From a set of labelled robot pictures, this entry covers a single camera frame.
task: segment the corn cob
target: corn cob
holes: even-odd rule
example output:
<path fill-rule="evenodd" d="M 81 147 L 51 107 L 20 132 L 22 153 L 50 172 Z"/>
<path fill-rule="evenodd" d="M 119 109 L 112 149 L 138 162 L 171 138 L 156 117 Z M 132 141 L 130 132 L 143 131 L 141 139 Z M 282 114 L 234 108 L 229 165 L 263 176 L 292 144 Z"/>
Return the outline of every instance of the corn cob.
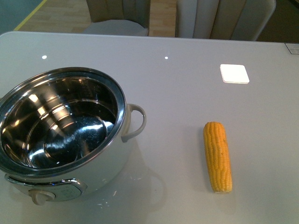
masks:
<path fill-rule="evenodd" d="M 212 189 L 216 193 L 228 193 L 232 190 L 233 183 L 224 126 L 219 122 L 208 122 L 203 132 Z"/>

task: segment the beige chair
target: beige chair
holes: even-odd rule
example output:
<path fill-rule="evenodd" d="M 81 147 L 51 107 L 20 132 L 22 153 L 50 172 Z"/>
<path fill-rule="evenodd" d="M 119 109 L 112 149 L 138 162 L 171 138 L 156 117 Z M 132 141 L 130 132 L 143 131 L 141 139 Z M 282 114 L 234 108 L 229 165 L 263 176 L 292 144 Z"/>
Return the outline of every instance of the beige chair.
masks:
<path fill-rule="evenodd" d="M 91 25 L 84 34 L 147 36 L 150 0 L 86 0 Z"/>
<path fill-rule="evenodd" d="M 184 15 L 180 5 L 178 15 Z M 189 22 L 178 21 L 177 34 L 178 37 L 256 41 L 275 6 L 275 0 L 197 0 L 194 20 L 189 17 Z M 193 30 L 184 24 L 194 24 Z"/>

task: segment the white glossy tabletop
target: white glossy tabletop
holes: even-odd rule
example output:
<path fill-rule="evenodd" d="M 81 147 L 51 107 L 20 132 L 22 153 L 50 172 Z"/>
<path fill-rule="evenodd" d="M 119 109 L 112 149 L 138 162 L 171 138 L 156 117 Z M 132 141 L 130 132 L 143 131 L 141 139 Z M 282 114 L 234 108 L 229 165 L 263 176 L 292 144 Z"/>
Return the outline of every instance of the white glossy tabletop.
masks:
<path fill-rule="evenodd" d="M 224 83 L 221 64 L 244 65 L 250 82 Z M 0 172 L 2 224 L 299 223 L 299 55 L 283 43 L 12 32 L 0 36 L 0 97 L 70 66 L 113 77 L 147 125 L 121 173 L 75 200 L 34 205 Z M 210 187 L 208 121 L 227 131 L 230 194 Z"/>

